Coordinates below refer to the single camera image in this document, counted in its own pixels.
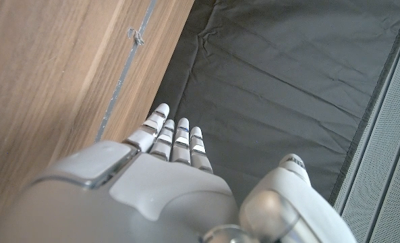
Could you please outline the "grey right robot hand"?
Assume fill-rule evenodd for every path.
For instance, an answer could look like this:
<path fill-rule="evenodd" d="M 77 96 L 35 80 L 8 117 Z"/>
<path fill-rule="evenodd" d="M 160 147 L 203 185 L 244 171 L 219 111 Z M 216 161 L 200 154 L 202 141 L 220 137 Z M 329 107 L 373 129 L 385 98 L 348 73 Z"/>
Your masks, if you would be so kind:
<path fill-rule="evenodd" d="M 159 105 L 122 142 L 48 167 L 0 218 L 0 242 L 354 242 L 289 154 L 237 204 L 202 130 Z"/>

